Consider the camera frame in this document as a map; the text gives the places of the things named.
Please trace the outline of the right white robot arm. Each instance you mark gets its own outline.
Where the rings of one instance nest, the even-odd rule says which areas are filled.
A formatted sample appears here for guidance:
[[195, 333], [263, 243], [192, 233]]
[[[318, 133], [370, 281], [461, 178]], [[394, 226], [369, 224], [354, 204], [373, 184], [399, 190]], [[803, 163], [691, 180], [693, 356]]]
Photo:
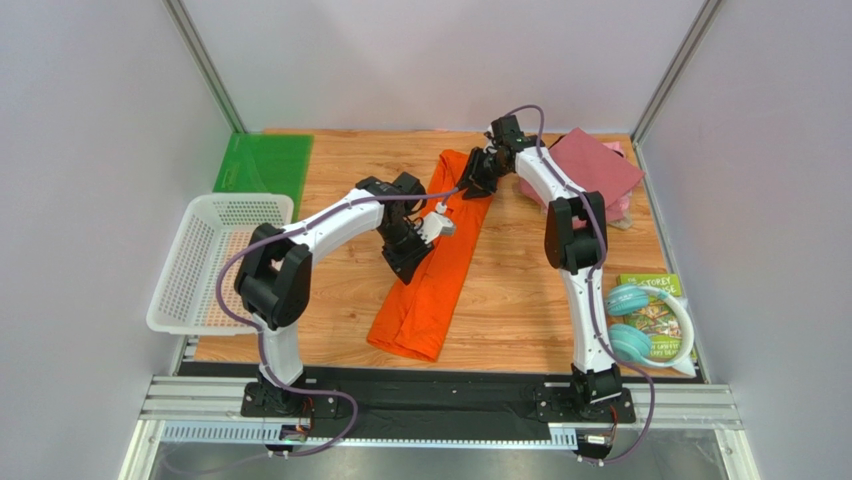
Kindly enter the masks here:
[[621, 395], [622, 378], [603, 326], [604, 198], [565, 174], [541, 136], [524, 133], [514, 113], [492, 121], [485, 137], [485, 146], [471, 150], [457, 187], [466, 200], [487, 198], [514, 173], [545, 203], [544, 252], [564, 283], [575, 341], [568, 398], [579, 415], [605, 409]]

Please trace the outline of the orange t shirt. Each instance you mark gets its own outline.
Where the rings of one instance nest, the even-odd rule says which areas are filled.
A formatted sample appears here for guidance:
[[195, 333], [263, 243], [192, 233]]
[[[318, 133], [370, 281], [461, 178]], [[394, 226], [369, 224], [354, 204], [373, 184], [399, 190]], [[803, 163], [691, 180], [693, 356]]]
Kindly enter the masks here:
[[456, 225], [442, 236], [409, 284], [389, 290], [367, 334], [369, 345], [416, 360], [438, 360], [449, 332], [480, 232], [494, 198], [454, 194], [446, 214]]

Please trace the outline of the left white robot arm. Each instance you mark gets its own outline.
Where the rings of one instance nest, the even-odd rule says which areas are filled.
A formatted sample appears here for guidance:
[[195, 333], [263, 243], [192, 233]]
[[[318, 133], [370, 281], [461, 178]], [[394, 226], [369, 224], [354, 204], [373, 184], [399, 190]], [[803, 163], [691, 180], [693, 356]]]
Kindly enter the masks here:
[[261, 355], [257, 379], [245, 389], [242, 416], [308, 415], [314, 401], [338, 399], [305, 384], [298, 321], [310, 301], [314, 268], [348, 241], [375, 231], [383, 241], [383, 259], [398, 280], [410, 284], [438, 238], [455, 232], [446, 197], [435, 195], [435, 211], [416, 220], [414, 214], [432, 198], [416, 177], [402, 173], [392, 182], [367, 177], [306, 220], [255, 228], [235, 258], [234, 290], [250, 315], [247, 325], [257, 331]]

